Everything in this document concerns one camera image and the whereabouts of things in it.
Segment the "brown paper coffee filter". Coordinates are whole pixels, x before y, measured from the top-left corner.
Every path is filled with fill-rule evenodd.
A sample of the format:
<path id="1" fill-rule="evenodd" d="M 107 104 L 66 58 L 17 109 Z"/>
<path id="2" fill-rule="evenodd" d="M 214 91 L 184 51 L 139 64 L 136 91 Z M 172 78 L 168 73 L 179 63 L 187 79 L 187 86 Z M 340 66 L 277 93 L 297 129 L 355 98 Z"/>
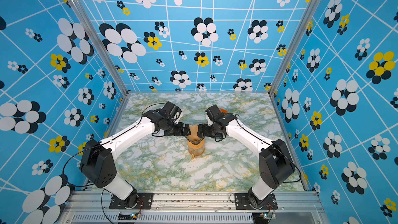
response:
<path id="1" fill-rule="evenodd" d="M 199 129 L 198 125 L 190 125 L 190 132 L 191 132 L 190 135 L 198 136 L 198 129 Z"/>

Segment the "grey ribbed glass dripper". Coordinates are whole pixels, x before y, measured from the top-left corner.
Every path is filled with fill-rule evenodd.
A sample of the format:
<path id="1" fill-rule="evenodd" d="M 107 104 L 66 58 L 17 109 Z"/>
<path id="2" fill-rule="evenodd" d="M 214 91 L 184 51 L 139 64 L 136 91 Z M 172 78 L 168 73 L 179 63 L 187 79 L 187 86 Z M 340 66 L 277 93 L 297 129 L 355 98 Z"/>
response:
<path id="1" fill-rule="evenodd" d="M 198 136 L 193 136 L 193 135 L 186 136 L 186 140 L 188 142 L 188 145 L 192 147 L 201 146 L 205 142 L 205 138 L 200 138 Z"/>

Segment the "orange glass coffee carafe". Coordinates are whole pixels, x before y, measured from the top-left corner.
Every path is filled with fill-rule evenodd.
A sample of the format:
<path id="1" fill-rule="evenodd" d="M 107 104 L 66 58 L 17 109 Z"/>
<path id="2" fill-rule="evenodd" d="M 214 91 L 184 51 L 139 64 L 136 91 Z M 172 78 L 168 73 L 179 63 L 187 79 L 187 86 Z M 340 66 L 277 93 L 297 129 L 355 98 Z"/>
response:
<path id="1" fill-rule="evenodd" d="M 194 159 L 195 157 L 198 157 L 202 155 L 205 151 L 205 141 L 202 140 L 198 144 L 193 144 L 191 142 L 188 142 L 188 152 L 191 155 L 191 159 Z"/>

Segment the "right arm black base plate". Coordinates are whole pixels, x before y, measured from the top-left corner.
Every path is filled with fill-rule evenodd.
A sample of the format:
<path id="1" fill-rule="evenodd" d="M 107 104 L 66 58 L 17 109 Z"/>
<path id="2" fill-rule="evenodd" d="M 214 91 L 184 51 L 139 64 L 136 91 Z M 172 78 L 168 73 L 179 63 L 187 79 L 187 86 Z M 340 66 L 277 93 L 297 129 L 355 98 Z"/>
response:
<path id="1" fill-rule="evenodd" d="M 254 194 L 235 193 L 234 202 L 237 210 L 277 210 L 278 205 L 274 194 L 269 194 L 263 200 L 256 198 Z"/>

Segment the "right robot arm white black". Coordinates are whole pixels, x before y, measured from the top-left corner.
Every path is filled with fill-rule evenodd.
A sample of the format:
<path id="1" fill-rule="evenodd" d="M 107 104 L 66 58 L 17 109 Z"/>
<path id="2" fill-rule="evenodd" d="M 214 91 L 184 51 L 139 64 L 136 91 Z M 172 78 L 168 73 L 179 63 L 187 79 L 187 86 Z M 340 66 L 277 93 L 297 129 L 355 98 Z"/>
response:
<path id="1" fill-rule="evenodd" d="M 206 115 L 208 123 L 199 125 L 198 137 L 209 137 L 216 142 L 231 137 L 258 157 L 260 179 L 249 189 L 248 200 L 253 208 L 262 208 L 269 195 L 296 171 L 286 143 L 265 138 L 216 105 L 208 108 Z"/>

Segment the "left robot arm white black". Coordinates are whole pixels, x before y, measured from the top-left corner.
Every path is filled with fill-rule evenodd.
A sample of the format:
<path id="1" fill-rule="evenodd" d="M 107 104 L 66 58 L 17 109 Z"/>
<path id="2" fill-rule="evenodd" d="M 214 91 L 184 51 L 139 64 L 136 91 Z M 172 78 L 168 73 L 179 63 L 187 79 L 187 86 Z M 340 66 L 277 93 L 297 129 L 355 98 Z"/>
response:
<path id="1" fill-rule="evenodd" d="M 171 102 L 162 108 L 142 113 L 138 121 L 122 131 L 97 142 L 90 140 L 83 151 L 79 169 L 97 188 L 105 189 L 121 201 L 123 208 L 139 202 L 137 190 L 118 173 L 115 161 L 139 140 L 163 131 L 165 136 L 188 136 L 189 125 L 179 122 L 182 110 Z"/>

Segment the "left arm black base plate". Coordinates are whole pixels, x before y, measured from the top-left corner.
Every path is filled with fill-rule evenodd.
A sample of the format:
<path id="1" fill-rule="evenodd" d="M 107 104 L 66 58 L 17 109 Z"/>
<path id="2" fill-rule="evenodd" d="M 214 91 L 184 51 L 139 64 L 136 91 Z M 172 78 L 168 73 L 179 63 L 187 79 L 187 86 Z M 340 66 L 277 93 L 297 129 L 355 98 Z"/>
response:
<path id="1" fill-rule="evenodd" d="M 110 209 L 151 209 L 154 193 L 139 192 L 132 194 L 126 200 L 112 195 Z"/>

